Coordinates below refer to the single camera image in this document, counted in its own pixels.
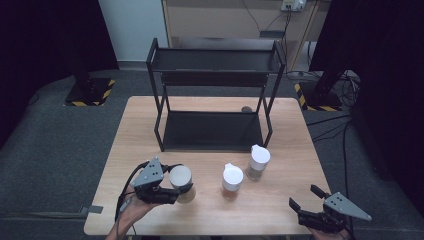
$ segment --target wall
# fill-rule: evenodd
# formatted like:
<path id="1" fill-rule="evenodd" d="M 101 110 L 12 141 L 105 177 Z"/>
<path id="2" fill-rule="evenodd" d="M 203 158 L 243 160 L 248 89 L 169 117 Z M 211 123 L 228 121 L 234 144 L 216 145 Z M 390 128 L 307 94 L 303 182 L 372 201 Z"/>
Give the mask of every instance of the wall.
<path id="1" fill-rule="evenodd" d="M 167 47 L 160 0 L 99 0 L 118 62 L 144 62 L 153 38 Z"/>

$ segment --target cup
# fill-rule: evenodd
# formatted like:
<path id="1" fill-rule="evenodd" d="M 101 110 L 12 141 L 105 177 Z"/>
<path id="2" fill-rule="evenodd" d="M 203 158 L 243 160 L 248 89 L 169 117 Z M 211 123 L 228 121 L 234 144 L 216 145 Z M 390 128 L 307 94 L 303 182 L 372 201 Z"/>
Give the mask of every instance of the cup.
<path id="1" fill-rule="evenodd" d="M 251 150 L 251 158 L 246 170 L 246 175 L 253 181 L 258 181 L 261 179 L 262 173 L 271 159 L 271 154 L 266 148 L 257 144 L 253 145 Z"/>
<path id="2" fill-rule="evenodd" d="M 225 164 L 222 178 L 222 196 L 227 200 L 235 199 L 242 181 L 243 171 L 231 163 Z"/>
<path id="3" fill-rule="evenodd" d="M 169 181 L 173 188 L 181 191 L 177 202 L 189 203 L 196 196 L 196 190 L 192 184 L 191 171 L 188 167 L 179 165 L 172 168 L 169 173 Z"/>

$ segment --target hazard tape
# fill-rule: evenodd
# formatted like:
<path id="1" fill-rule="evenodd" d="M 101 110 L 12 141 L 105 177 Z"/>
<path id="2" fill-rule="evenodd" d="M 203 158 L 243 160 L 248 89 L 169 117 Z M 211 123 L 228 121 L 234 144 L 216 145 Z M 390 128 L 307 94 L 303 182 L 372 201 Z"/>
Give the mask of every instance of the hazard tape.
<path id="1" fill-rule="evenodd" d="M 65 106 L 76 106 L 76 107 L 87 107 L 87 106 L 102 106 L 106 99 L 109 97 L 110 92 L 112 91 L 112 87 L 115 84 L 115 80 L 110 80 L 105 92 L 103 94 L 103 98 L 101 101 L 91 102 L 91 101 L 72 101 L 65 102 Z"/>
<path id="2" fill-rule="evenodd" d="M 296 89 L 297 97 L 299 98 L 299 104 L 300 107 L 303 110 L 309 110 L 309 111 L 329 111 L 329 112 L 335 112 L 335 111 L 342 111 L 342 107 L 334 107 L 334 106 L 309 106 L 306 102 L 306 98 L 303 95 L 302 89 L 300 88 L 299 84 L 295 84 L 294 88 Z"/>

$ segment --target wooden desk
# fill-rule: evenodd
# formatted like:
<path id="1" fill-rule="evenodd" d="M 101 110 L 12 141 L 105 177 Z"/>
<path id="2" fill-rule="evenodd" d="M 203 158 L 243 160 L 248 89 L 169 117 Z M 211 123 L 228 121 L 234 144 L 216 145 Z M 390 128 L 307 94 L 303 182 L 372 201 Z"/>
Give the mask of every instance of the wooden desk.
<path id="1" fill-rule="evenodd" d="M 235 111 L 253 109 L 257 98 L 170 97 L 173 108 L 182 110 Z M 312 140 L 295 99 L 276 98 L 271 119 L 274 133 L 268 145 L 271 161 L 258 182 L 244 178 L 235 201 L 221 196 L 226 163 L 245 169 L 246 152 L 161 152 L 153 128 L 156 121 L 153 97 L 129 99 L 109 154 L 93 205 L 101 214 L 88 215 L 84 231 L 107 235 L 114 223 L 117 197 L 134 168 L 158 156 L 162 164 L 181 163 L 192 170 L 196 198 L 153 209 L 134 226 L 139 235 L 278 235 L 306 234 L 289 207 L 294 198 L 304 210 L 322 211 L 322 200 L 309 188 L 316 184 L 329 191 Z M 169 174 L 162 187 L 170 187 Z"/>

